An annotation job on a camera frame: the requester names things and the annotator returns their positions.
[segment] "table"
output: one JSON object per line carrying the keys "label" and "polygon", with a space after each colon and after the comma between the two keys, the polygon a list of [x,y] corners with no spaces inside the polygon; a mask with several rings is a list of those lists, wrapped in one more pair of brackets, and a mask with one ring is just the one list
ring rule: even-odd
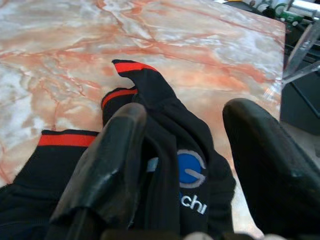
{"label": "table", "polygon": [[[112,59],[158,69],[210,127],[235,172],[222,108],[249,98],[279,117],[285,27],[211,0],[0,0],[0,186],[13,181],[41,130],[100,131],[100,101],[131,87]],[[239,184],[236,231],[260,236]]]}

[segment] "blue circle logo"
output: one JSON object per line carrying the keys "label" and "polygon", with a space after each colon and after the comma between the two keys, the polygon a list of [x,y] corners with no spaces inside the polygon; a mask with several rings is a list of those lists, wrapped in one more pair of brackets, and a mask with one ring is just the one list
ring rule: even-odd
{"label": "blue circle logo", "polygon": [[177,159],[180,187],[185,189],[199,187],[206,179],[202,174],[202,169],[206,169],[206,166],[201,156],[195,151],[179,150]]}

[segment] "marble surface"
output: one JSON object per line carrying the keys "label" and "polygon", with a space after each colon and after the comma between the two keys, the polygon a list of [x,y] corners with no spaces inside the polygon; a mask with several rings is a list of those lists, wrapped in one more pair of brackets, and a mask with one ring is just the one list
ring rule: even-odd
{"label": "marble surface", "polygon": [[[223,105],[244,97],[279,116],[280,22],[211,0],[0,0],[0,22],[0,186],[42,129],[102,129],[102,97],[132,86],[112,59],[158,69],[233,171]],[[233,219],[236,231],[261,235],[239,185]]]}

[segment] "pink marble countertop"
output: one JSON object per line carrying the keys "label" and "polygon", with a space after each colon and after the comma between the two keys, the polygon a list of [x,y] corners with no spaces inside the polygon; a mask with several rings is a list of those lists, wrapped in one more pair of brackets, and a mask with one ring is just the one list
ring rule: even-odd
{"label": "pink marble countertop", "polygon": [[[132,83],[112,59],[158,69],[232,155],[224,104],[249,98],[279,116],[285,27],[211,0],[0,0],[0,186],[33,153],[41,130],[100,131],[100,101]],[[260,236],[239,185],[236,231]]]}

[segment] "logo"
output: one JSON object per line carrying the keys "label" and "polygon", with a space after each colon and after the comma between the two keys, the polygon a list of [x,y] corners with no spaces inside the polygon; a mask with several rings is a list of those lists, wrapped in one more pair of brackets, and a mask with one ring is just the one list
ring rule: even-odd
{"label": "logo", "polygon": [[202,204],[200,201],[198,201],[197,195],[193,195],[193,198],[191,198],[189,196],[182,196],[181,192],[179,192],[179,198],[183,206],[190,208],[192,210],[195,208],[195,206],[197,206],[196,211],[202,215],[205,214],[207,210],[207,205]]}
{"label": "logo", "polygon": [[180,187],[184,189],[199,187],[206,180],[206,177],[201,174],[202,169],[206,169],[201,156],[195,151],[179,150],[177,158]]}
{"label": "logo", "polygon": [[[205,180],[206,176],[202,174],[202,169],[206,169],[205,163],[201,156],[195,151],[179,150],[177,152],[179,166],[179,185],[180,188],[194,189],[199,187]],[[154,172],[157,168],[159,158],[154,157],[148,161],[147,172]],[[197,195],[187,196],[179,192],[179,199],[184,207],[196,210],[200,214],[205,214],[207,205],[198,200]]]}

